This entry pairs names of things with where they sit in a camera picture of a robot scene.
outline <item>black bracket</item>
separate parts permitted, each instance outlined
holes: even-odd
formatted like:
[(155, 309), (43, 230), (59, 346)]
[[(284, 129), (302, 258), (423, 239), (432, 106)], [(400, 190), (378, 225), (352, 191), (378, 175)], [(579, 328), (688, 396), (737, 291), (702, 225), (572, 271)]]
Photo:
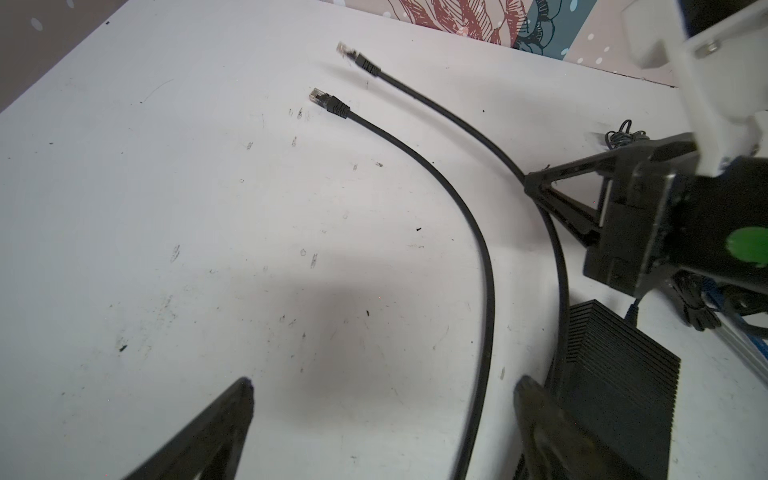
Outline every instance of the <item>black bracket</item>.
[[(697, 160), (692, 134), (638, 141), (532, 172), (525, 193), (587, 248), (585, 276), (640, 298), (679, 270), (664, 245), (672, 231), (671, 208), (682, 201)], [(603, 177), (597, 209), (552, 186), (590, 172)]]
[(232, 480), (252, 418), (253, 386), (243, 377), (124, 480)]

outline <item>scratch mark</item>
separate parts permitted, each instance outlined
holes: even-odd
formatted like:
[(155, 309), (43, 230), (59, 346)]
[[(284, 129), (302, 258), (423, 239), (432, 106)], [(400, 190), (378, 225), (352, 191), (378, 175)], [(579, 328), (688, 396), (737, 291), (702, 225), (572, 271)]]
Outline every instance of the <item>scratch mark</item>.
[(153, 91), (149, 92), (149, 95), (147, 95), (147, 98), (151, 97), (151, 96), (152, 96), (152, 94), (153, 94), (154, 92), (156, 92), (158, 88), (162, 87), (162, 86), (163, 86), (163, 85), (165, 85), (166, 83), (172, 82), (173, 80), (174, 80), (174, 79), (172, 78), (172, 79), (170, 79), (169, 81), (164, 81), (163, 83), (161, 83), (161, 84), (160, 84), (160, 85), (159, 85), (157, 88), (155, 88)]
[(442, 336), (440, 337), (440, 340), (438, 340), (438, 341), (437, 341), (437, 343), (436, 343), (436, 344), (435, 344), (435, 345), (432, 347), (432, 349), (433, 349), (433, 350), (434, 350), (434, 349), (437, 349), (437, 345), (439, 345), (439, 344), (440, 344), (440, 342), (442, 342), (442, 341), (445, 339), (445, 337), (447, 337), (447, 336), (448, 336), (448, 331), (449, 331), (450, 329), (451, 329), (451, 326), (450, 326), (450, 325), (448, 325), (448, 328), (446, 328), (446, 329), (445, 329), (445, 333), (443, 333), (443, 334), (442, 334)]
[(397, 397), (397, 401), (400, 402), (402, 405), (405, 405), (405, 403), (402, 402), (402, 399), (400, 399), (400, 394), (397, 393), (397, 389), (395, 387), (392, 387), (392, 391), (395, 393), (395, 396)]

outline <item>black plastic mount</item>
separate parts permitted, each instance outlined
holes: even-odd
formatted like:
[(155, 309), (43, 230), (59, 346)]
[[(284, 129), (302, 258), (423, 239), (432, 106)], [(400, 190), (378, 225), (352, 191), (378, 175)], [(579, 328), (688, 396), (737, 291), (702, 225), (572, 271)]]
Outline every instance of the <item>black plastic mount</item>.
[[(587, 248), (584, 275), (641, 298), (678, 270), (768, 292), (768, 268), (738, 260), (727, 237), (768, 226), (768, 161), (737, 158), (717, 178), (695, 174), (692, 134), (606, 151), (525, 177), (525, 193)], [(598, 208), (552, 187), (595, 172)]]
[(238, 379), (124, 480), (232, 480), (253, 418), (253, 386)]

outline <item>dark stain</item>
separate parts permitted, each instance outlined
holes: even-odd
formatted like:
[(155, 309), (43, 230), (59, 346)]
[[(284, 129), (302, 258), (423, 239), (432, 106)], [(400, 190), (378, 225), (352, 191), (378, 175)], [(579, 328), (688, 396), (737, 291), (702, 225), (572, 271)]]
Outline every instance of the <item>dark stain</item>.
[(173, 263), (176, 261), (176, 259), (179, 257), (179, 253), (181, 253), (181, 245), (176, 245), (174, 248), (174, 252), (170, 255), (170, 262)]

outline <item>black cable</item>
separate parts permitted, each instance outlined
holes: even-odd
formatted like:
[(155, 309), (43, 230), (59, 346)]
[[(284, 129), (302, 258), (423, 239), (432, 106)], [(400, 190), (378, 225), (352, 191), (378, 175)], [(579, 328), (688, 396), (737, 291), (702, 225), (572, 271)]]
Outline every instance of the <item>black cable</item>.
[(627, 309), (627, 314), (624, 315), (624, 321), (632, 326), (637, 326), (637, 314), (640, 312), (640, 299), (634, 299), (634, 302)]
[(730, 300), (723, 295), (723, 292), (717, 287), (717, 283), (711, 278), (704, 277), (701, 291), (709, 296), (710, 300), (720, 308), (723, 315), (730, 318), (731, 323), (736, 328), (747, 335), (755, 337), (750, 340), (755, 343), (755, 346), (763, 353), (763, 355), (766, 355), (765, 342), (761, 342), (759, 339), (768, 339), (768, 328), (747, 323), (746, 320), (733, 308)]
[[(430, 107), (432, 110), (438, 112), (443, 117), (448, 118), (450, 121), (458, 125), (463, 131), (467, 132), (474, 139), (485, 145), (491, 152), (493, 152), (499, 160), (518, 178), (521, 184), (525, 181), (525, 174), (518, 165), (512, 161), (510, 157), (505, 154), (501, 148), (490, 141), (485, 135), (481, 134), (477, 129), (457, 117), (451, 111), (448, 111), (443, 106), (427, 98), (425, 95), (420, 94), (416, 90), (413, 90), (408, 85), (403, 84), (401, 81), (390, 77), (382, 71), (376, 64), (371, 62), (368, 58), (361, 55), (358, 51), (352, 50), (343, 43), (339, 43), (336, 50), (345, 58), (355, 62), (355, 65), (367, 71), (374, 77), (379, 77), (385, 82), (389, 83), (393, 87), (414, 97), (416, 100), (422, 102), (424, 105)], [(546, 210), (537, 205), (538, 212), (541, 215), (541, 219), (544, 221), (544, 226), (547, 229), (549, 240), (552, 243), (552, 251), (554, 253), (554, 264), (558, 271), (558, 290), (559, 290), (559, 302), (560, 309), (558, 315), (558, 344), (554, 350), (554, 368), (552, 369), (552, 377), (549, 379), (549, 385), (552, 388), (553, 396), (560, 401), (559, 388), (561, 386), (561, 378), (563, 374), (564, 362), (565, 362), (565, 350), (568, 346), (568, 316), (570, 310), (570, 300), (568, 299), (568, 271), (565, 265), (565, 255), (563, 254), (563, 248), (560, 244), (560, 237), (557, 230), (554, 228), (554, 223)]]
[(491, 375), (493, 329), (496, 315), (496, 294), (493, 283), (491, 254), (488, 251), (488, 245), (485, 243), (485, 238), (482, 236), (480, 226), (478, 225), (477, 220), (475, 220), (475, 217), (472, 215), (472, 212), (469, 210), (469, 207), (467, 207), (467, 204), (458, 194), (456, 189), (451, 185), (451, 183), (448, 182), (448, 179), (443, 177), (442, 174), (424, 157), (419, 155), (408, 145), (393, 137), (390, 133), (382, 130), (381, 128), (375, 126), (366, 119), (352, 112), (349, 106), (341, 102), (341, 100), (338, 98), (315, 89), (310, 95), (310, 99), (321, 107), (324, 107), (327, 111), (339, 115), (341, 118), (348, 118), (351, 121), (362, 125), (371, 132), (379, 135), (384, 140), (395, 145), (400, 150), (406, 152), (415, 161), (419, 162), (419, 164), (424, 167), (430, 174), (432, 174), (432, 176), (443, 186), (443, 188), (445, 188), (445, 191), (448, 192), (453, 201), (456, 202), (456, 205), (462, 211), (462, 214), (464, 214), (464, 218), (467, 220), (467, 223), (469, 223), (469, 228), (472, 230), (472, 234), (477, 240), (485, 277), (485, 325), (483, 327), (483, 336), (480, 347), (480, 365), (478, 369), (477, 383), (475, 386), (475, 396), (472, 400), (472, 406), (470, 407), (469, 418), (467, 420), (467, 429), (465, 431), (465, 437), (462, 441), (461, 451), (458, 455), (458, 459), (456, 461), (456, 470), (454, 472), (454, 478), (465, 478), (469, 468), (469, 460), (472, 457), (472, 449), (475, 447), (475, 439), (477, 438), (478, 430), (480, 429), (480, 418), (482, 416), (482, 408), (485, 401), (485, 392), (488, 389), (488, 378)]
[(625, 120), (619, 127), (619, 131), (609, 131), (605, 134), (605, 146), (608, 150), (623, 147), (625, 145), (632, 144), (638, 140), (650, 140), (645, 130), (638, 130), (633, 134), (629, 133), (629, 129), (632, 127), (632, 120)]

